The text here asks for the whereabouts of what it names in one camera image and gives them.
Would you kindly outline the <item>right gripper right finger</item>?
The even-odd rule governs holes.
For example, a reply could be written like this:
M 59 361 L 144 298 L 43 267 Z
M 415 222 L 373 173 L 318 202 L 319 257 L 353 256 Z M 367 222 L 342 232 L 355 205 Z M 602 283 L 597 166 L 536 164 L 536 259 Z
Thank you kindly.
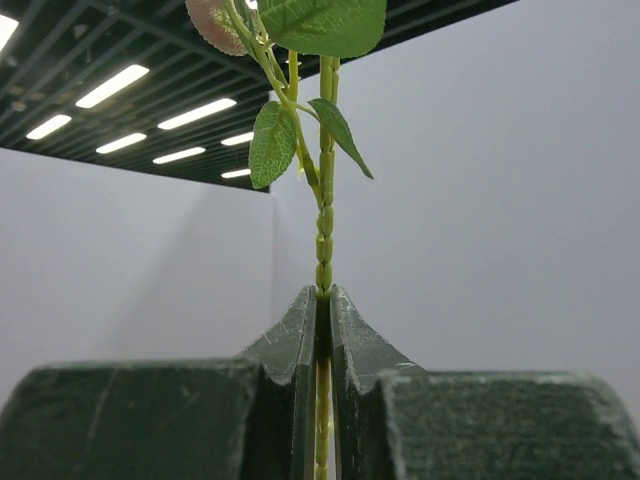
M 553 371 L 429 371 L 330 304 L 340 479 L 635 479 L 639 436 L 603 380 Z

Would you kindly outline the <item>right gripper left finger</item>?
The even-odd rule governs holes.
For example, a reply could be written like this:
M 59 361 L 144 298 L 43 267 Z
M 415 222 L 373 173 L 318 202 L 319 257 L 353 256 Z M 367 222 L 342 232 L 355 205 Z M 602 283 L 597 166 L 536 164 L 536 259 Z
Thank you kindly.
M 51 363 L 1 413 L 5 479 L 310 479 L 316 290 L 230 358 Z

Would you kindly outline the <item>pink rose stem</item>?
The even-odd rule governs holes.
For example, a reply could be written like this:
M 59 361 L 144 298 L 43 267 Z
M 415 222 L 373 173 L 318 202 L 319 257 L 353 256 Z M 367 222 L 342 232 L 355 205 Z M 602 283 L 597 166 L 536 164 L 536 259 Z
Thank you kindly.
M 299 161 L 313 191 L 316 220 L 315 441 L 313 473 L 328 476 L 329 303 L 333 281 L 335 150 L 372 175 L 339 110 L 339 69 L 370 52 L 386 21 L 384 1 L 189 1 L 200 36 L 228 56 L 249 55 L 276 93 L 259 111 L 249 147 L 252 185 L 271 185 Z

